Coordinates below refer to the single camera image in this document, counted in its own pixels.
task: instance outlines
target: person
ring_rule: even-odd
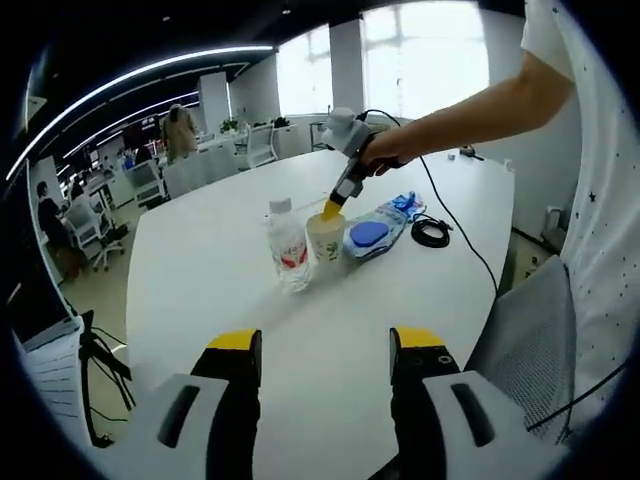
[[[73,179],[73,184],[71,185],[71,201],[75,200],[83,193],[84,189],[82,188],[82,185],[80,185],[80,176],[78,175]]]
[[[151,160],[151,152],[149,152],[149,149],[144,145],[140,146],[136,152],[136,165],[140,165],[149,160]]]
[[[385,158],[495,140],[545,125],[577,90],[582,158],[571,222],[560,258],[576,313],[574,398],[628,356],[640,318],[640,139],[622,93],[563,4],[528,0],[520,71],[462,102],[379,134],[362,161],[388,170]],[[594,418],[616,387],[611,381],[573,407],[572,430]]]
[[[47,196],[49,193],[47,183],[38,183],[36,190],[40,229],[47,235],[49,245],[53,248],[55,255],[64,263],[67,270],[65,280],[74,280],[82,271],[86,256],[82,250],[72,245],[67,229],[58,218],[60,213],[58,205]]]
[[[191,114],[182,105],[172,105],[162,120],[162,141],[170,164],[197,150],[196,127]]]

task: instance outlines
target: bottle cap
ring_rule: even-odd
[[[269,200],[269,210],[275,214],[289,213],[291,211],[291,198]]]

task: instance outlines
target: star pattern shirt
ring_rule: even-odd
[[[572,80],[582,159],[560,257],[576,312],[574,398],[625,360],[640,319],[640,137],[606,65],[560,2],[528,0],[522,47]],[[617,379],[577,404],[571,427],[595,417]]]

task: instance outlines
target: coiled black cable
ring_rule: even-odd
[[[442,235],[434,237],[429,235],[425,228],[435,228]],[[444,248],[449,245],[451,237],[449,231],[453,230],[444,220],[438,220],[426,213],[416,213],[413,216],[413,225],[411,226],[411,238],[423,247]]]

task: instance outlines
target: white table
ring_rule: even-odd
[[[499,281],[514,177],[493,161],[427,162],[442,198]],[[493,300],[490,277],[460,232],[429,249],[404,232],[387,254],[334,284],[281,293],[262,222],[270,198],[319,211],[346,158],[319,151],[201,188],[145,213],[127,294],[127,338],[138,395],[189,372],[216,335],[263,330],[262,415],[255,478],[368,478],[397,453],[390,415],[389,327],[423,326],[466,364]],[[437,203],[419,161],[367,180],[353,218],[415,190]]]

